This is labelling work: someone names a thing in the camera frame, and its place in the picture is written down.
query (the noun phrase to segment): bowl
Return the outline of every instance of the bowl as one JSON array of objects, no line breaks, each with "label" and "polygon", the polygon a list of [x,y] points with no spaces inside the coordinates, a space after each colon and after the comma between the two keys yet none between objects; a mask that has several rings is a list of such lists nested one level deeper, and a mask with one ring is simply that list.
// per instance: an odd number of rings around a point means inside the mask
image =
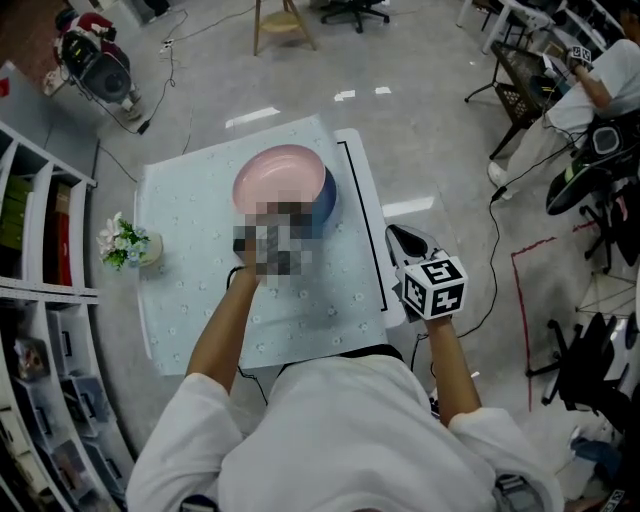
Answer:
[{"label": "bowl", "polygon": [[268,205],[313,203],[325,180],[324,164],[314,151],[295,144],[275,146],[240,169],[233,184],[233,203],[245,215],[276,213]]}]

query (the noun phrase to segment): stool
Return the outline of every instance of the stool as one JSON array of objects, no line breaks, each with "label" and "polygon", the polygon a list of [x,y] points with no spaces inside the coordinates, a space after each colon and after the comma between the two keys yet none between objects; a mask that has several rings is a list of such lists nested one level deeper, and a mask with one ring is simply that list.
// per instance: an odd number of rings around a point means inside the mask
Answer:
[{"label": "stool", "polygon": [[256,18],[253,29],[253,54],[258,55],[258,37],[260,35],[260,29],[265,32],[290,32],[291,30],[302,30],[302,33],[309,41],[311,48],[315,51],[316,44],[307,29],[307,26],[300,16],[298,9],[293,4],[293,0],[282,0],[283,11],[275,12],[265,16],[264,20],[260,21],[260,0],[256,0]]}]

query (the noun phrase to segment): black and white cube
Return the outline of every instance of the black and white cube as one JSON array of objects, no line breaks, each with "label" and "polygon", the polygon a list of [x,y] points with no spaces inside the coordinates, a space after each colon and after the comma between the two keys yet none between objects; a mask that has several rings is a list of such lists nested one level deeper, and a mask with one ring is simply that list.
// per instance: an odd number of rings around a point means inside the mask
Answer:
[{"label": "black and white cube", "polygon": [[468,280],[456,256],[409,265],[403,269],[402,298],[425,320],[451,315],[464,307]]}]

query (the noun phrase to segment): table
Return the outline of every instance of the table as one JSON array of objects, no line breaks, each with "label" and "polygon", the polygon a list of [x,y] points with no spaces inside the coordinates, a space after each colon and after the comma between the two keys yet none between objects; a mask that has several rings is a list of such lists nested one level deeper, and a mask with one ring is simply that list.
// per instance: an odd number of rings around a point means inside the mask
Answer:
[{"label": "table", "polygon": [[[458,27],[462,28],[464,18],[467,15],[467,12],[472,2],[473,0],[464,0],[464,3],[462,4],[462,9],[460,9],[460,14],[458,15],[458,20],[456,21],[456,25]],[[491,48],[491,43],[493,43],[498,37],[498,34],[502,32],[502,29],[504,28],[504,25],[507,22],[507,18],[509,17],[509,14],[511,14],[512,11],[514,13],[520,13],[521,15],[523,15],[527,25],[531,29],[553,25],[553,20],[545,12],[532,9],[531,7],[524,6],[520,2],[517,2],[516,0],[500,0],[500,2],[502,3],[502,10],[498,15],[498,19],[496,20],[496,23],[493,26],[491,33],[489,34],[489,36],[487,37],[487,40],[482,46],[482,53],[487,53],[489,51],[489,48]]]},{"label": "table", "polygon": [[276,144],[305,145],[321,156],[338,184],[338,217],[328,221],[333,231],[323,241],[317,275],[296,286],[259,288],[240,366],[279,365],[386,343],[385,327],[404,321],[391,290],[395,269],[360,137],[355,130],[329,134],[312,117],[144,169],[135,222],[162,234],[165,253],[164,261],[140,269],[138,303],[147,355],[160,373],[184,373],[230,268],[239,264],[231,250],[235,175]]},{"label": "table", "polygon": [[[491,82],[473,91],[464,101],[469,103],[473,96],[493,87],[513,123],[498,147],[489,156],[493,160],[520,130],[530,128],[556,102],[535,93],[529,87],[531,77],[541,74],[538,54],[498,41],[493,42],[491,51],[497,58]],[[513,85],[497,81],[500,66],[503,67]]]}]

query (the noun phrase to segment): floor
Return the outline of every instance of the floor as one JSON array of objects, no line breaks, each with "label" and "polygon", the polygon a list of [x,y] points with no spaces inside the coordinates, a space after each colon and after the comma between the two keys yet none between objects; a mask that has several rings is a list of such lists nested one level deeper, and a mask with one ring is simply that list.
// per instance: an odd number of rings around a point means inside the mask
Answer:
[{"label": "floor", "polygon": [[[171,35],[191,34],[250,8],[252,1],[237,4],[180,3],[176,9],[186,9],[189,16]],[[367,19],[362,35],[348,22],[321,25],[319,16],[301,5],[319,51],[313,52],[296,35],[265,34],[258,57],[251,54],[253,12],[232,17],[176,43],[175,87],[167,86],[144,136],[108,122],[100,129],[101,143],[135,177],[144,164],[175,157],[185,148],[201,149],[315,113],[332,129],[357,129],[383,205],[432,200],[428,210],[388,221],[428,231],[459,255],[471,283],[466,309],[454,319],[457,331],[464,332],[485,315],[493,294],[488,261],[496,232],[488,203],[494,189],[485,169],[510,123],[491,91],[469,104],[462,101],[490,80],[495,61],[480,53],[479,13],[471,13],[465,29],[456,27],[460,5],[451,0],[391,0],[386,7],[391,23]],[[263,12],[279,7],[279,2],[267,0]],[[158,53],[160,41],[183,18],[175,12],[123,44],[148,110],[162,94],[170,71],[168,54]],[[388,88],[390,94],[376,94],[377,88]],[[355,91],[355,96],[339,95],[342,91]],[[227,120],[269,107],[279,113],[225,127]],[[513,145],[505,151],[513,151]],[[98,155],[95,178],[99,186],[91,193],[90,241],[108,216],[122,211],[132,217],[135,194],[135,184],[104,152]],[[581,468],[571,462],[567,439],[578,424],[595,435],[603,422],[591,414],[569,413],[558,401],[549,407],[540,404],[547,381],[533,379],[529,388],[524,377],[525,331],[532,365],[549,362],[554,347],[546,321],[555,316],[567,335],[571,332],[574,307],[583,302],[596,268],[582,257],[595,233],[589,227],[574,230],[585,222],[577,210],[547,216],[546,185],[538,181],[538,186],[493,207],[500,226],[494,258],[499,293],[493,313],[481,329],[463,339],[463,346],[470,368],[479,372],[475,381],[483,403],[509,410],[549,469],[558,473],[565,494],[577,497],[584,478],[574,478]],[[544,247],[523,250],[552,237]],[[88,248],[92,284],[104,290],[95,319],[102,368],[123,432],[139,453],[181,378],[156,374],[142,343],[135,275],[103,268],[94,245]],[[390,342],[406,360],[417,332],[413,325],[389,332]],[[415,373],[431,390],[429,365],[428,346],[422,344]],[[256,375],[269,388],[277,371],[263,369]],[[232,398],[238,421],[250,431],[264,407],[255,383],[238,378]],[[582,473],[588,476],[587,470],[582,468]]]}]

